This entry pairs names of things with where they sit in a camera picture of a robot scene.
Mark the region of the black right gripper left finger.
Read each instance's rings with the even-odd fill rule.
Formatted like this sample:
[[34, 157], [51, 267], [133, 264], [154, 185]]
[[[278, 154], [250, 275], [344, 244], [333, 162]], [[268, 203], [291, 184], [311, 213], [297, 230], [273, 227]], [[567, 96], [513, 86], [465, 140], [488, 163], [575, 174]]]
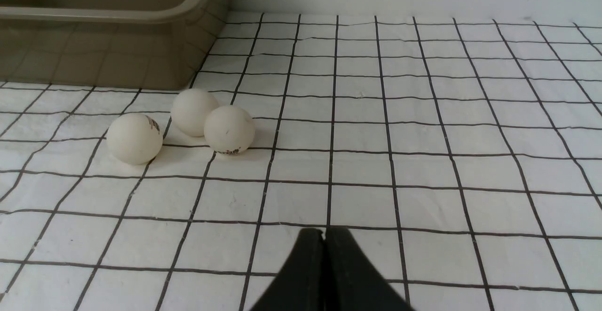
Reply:
[[253, 311], [322, 311], [320, 284], [324, 255], [322, 232], [303, 228], [292, 251]]

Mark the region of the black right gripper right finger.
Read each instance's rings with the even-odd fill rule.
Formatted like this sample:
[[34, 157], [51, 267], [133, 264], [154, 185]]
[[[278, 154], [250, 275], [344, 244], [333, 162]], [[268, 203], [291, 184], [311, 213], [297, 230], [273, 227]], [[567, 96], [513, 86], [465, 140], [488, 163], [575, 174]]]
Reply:
[[326, 311], [412, 311], [342, 227], [325, 233]]

